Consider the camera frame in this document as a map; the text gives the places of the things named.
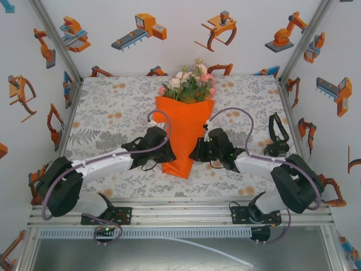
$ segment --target black mount plate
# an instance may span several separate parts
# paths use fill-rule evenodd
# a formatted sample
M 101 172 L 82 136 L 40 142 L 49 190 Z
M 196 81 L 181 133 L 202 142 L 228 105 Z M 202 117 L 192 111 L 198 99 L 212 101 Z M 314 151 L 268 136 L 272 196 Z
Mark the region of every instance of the black mount plate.
M 130 225 L 131 221 L 131 207 L 114 207 L 115 216 L 112 220 L 119 225 Z M 101 225 L 100 222 L 93 220 L 85 215 L 81 216 L 81 225 Z
M 232 213 L 232 222 L 233 224 L 268 224 L 278 226 L 282 223 L 281 215 L 279 211 L 271 212 L 268 215 L 265 215 L 265 220 L 261 223 L 256 223 L 250 218 L 248 206 L 232 206 L 230 208 Z

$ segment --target conveyor illustration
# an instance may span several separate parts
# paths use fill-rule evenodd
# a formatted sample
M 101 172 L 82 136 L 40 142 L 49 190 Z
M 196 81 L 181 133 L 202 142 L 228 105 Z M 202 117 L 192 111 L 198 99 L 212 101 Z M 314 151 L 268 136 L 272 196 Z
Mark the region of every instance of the conveyor illustration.
M 121 37 L 119 40 L 112 43 L 112 47 L 124 51 L 130 45 L 136 44 L 137 41 L 142 41 L 143 38 L 150 38 L 155 36 L 161 40 L 167 38 L 167 31 L 165 27 L 156 23 L 156 18 L 147 13 L 136 14 L 135 22 L 137 28 L 129 34 Z
M 337 116 L 342 117 L 349 109 L 349 97 L 352 95 L 352 84 L 345 77 L 338 86 L 317 77 L 316 87 L 328 94 L 337 103 Z
M 78 53 L 90 46 L 88 33 L 81 29 L 77 20 L 65 16 L 64 24 L 60 27 L 60 30 L 64 32 L 64 37 L 61 40 L 69 51 Z

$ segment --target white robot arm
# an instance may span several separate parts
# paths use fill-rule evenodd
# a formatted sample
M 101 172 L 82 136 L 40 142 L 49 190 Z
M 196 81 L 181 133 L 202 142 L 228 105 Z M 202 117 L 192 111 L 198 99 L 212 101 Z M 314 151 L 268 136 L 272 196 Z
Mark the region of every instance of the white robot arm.
M 113 206 L 107 197 L 81 191 L 81 187 L 109 174 L 142 167 L 149 160 L 155 163 L 174 161 L 176 157 L 170 142 L 165 142 L 166 136 L 166 132 L 155 125 L 148 128 L 144 137 L 136 138 L 107 154 L 75 161 L 59 157 L 39 179 L 36 190 L 52 216 L 59 217 L 73 211 L 111 220 Z
M 221 128 L 207 123 L 208 131 L 199 138 L 190 158 L 200 162 L 219 160 L 226 170 L 248 172 L 273 180 L 276 189 L 257 195 L 249 203 L 250 216 L 262 221 L 262 216 L 273 211 L 290 209 L 302 213 L 324 191 L 319 177 L 297 154 L 287 158 L 271 158 L 246 153 L 234 147 Z

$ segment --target floral tablecloth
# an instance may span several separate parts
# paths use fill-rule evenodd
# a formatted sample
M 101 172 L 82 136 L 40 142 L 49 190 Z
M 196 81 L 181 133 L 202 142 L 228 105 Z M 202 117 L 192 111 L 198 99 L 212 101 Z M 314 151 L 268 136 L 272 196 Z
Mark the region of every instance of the floral tablecloth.
M 277 112 L 290 134 L 273 76 L 216 76 L 217 94 L 213 112 L 225 107 L 241 107 L 254 118 L 249 142 L 253 153 L 262 154 L 271 143 L 268 118 Z M 155 96 L 169 77 L 93 77 L 83 83 L 80 101 L 69 136 L 66 157 L 85 159 L 104 154 L 142 137 L 148 128 L 147 114 L 155 109 Z M 238 111 L 219 115 L 214 123 L 223 128 L 236 147 L 244 147 L 250 120 Z M 292 138 L 290 152 L 296 153 Z M 249 173 L 213 169 L 194 163 L 187 180 L 163 174 L 161 165 L 148 172 L 135 168 L 104 176 L 86 191 L 101 191 L 108 197 L 175 197 L 255 195 L 275 187 L 270 180 Z

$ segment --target flower bouquet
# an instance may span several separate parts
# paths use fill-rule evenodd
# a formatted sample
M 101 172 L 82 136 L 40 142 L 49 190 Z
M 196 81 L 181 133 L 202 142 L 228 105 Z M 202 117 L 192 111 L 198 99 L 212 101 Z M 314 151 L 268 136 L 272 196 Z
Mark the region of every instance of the flower bouquet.
M 177 157 L 173 162 L 162 164 L 164 173 L 188 178 L 193 165 L 189 155 L 197 139 L 203 136 L 203 125 L 214 106 L 214 84 L 214 77 L 207 73 L 201 59 L 197 59 L 191 71 L 187 72 L 187 67 L 183 66 L 181 72 L 160 88 L 156 106 L 171 119 L 170 144 Z M 156 113 L 154 117 L 157 122 L 166 122 L 162 114 Z

